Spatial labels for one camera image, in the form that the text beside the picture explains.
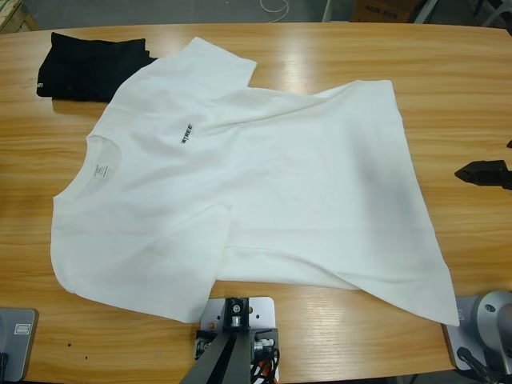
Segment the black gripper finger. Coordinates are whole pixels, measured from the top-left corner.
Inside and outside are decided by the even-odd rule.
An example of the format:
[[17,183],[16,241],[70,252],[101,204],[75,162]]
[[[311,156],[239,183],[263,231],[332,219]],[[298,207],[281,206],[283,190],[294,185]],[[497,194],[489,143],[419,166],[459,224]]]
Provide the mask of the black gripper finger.
[[504,160],[473,161],[454,174],[457,178],[511,178]]
[[466,175],[461,176],[464,182],[472,183],[478,186],[510,186],[511,178],[500,177],[499,175]]

